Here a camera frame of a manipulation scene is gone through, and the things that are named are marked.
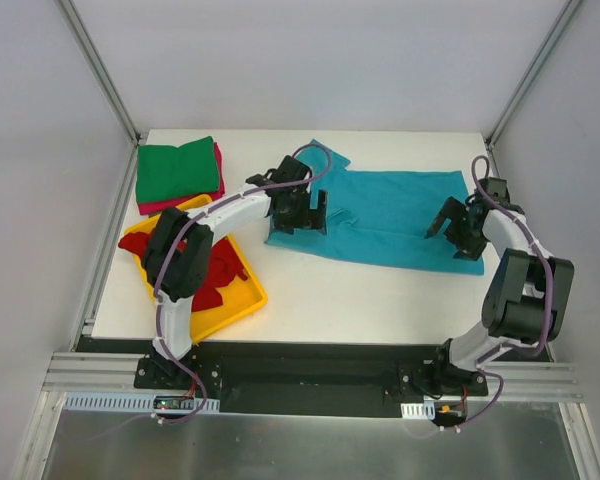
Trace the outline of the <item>teal t shirt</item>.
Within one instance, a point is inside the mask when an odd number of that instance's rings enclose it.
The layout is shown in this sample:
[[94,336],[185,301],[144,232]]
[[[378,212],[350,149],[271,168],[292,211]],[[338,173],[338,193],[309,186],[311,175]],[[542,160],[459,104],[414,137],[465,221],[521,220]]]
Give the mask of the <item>teal t shirt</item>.
[[350,160],[317,140],[297,158],[325,175],[311,185],[328,194],[326,233],[300,230],[292,234],[271,229],[272,247],[362,264],[439,273],[482,276],[481,259],[456,259],[455,248],[442,236],[426,231],[444,201],[468,195],[461,171],[357,171]]

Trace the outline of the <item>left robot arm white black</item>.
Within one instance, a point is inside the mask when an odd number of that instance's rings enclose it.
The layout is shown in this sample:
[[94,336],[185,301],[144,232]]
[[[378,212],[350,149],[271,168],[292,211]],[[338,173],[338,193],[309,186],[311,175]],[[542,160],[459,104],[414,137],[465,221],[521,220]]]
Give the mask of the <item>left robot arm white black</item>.
[[295,154],[285,156],[279,167],[249,177],[234,193],[193,210],[164,211],[153,230],[141,265],[156,301],[152,347],[161,358],[156,375],[168,388],[179,389],[190,380],[199,383],[190,363],[193,340],[191,306],[208,275],[213,246],[234,230],[268,218],[278,232],[297,230],[327,233],[328,193],[317,191],[311,206],[311,184],[331,170],[314,173]]

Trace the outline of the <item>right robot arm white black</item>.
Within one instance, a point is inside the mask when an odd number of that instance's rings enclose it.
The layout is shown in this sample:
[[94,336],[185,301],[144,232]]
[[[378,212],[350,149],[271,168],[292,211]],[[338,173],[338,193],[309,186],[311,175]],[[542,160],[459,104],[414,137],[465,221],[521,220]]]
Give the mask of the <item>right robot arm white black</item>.
[[455,247],[456,258],[475,261],[492,245],[499,264],[478,322],[438,346],[433,359],[413,371],[410,385],[433,398],[466,391],[482,395],[481,370],[489,362],[510,351],[535,357],[557,337],[575,267],[542,246],[503,179],[478,180],[465,201],[448,198],[426,235],[438,232]]

